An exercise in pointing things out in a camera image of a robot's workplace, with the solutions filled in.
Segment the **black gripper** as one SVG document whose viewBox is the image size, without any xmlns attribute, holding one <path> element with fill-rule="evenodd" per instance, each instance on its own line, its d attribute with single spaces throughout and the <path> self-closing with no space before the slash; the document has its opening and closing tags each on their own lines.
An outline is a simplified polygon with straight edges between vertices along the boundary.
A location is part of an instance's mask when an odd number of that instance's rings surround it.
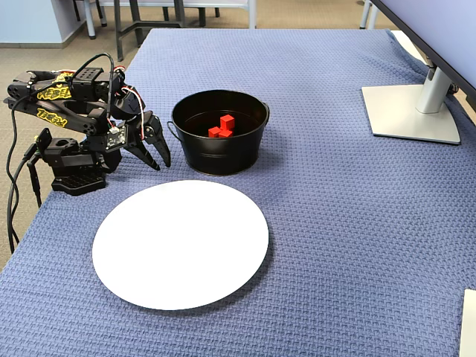
<svg viewBox="0 0 476 357">
<path fill-rule="evenodd" d="M 159 171 L 160 167 L 143 144 L 152 144 L 165 166 L 171 166 L 171 154 L 164 139 L 159 118 L 145 110 L 145 103 L 134 87 L 122 87 L 111 107 L 111 147 L 128 147 L 128 151 L 146 165 Z"/>
</svg>

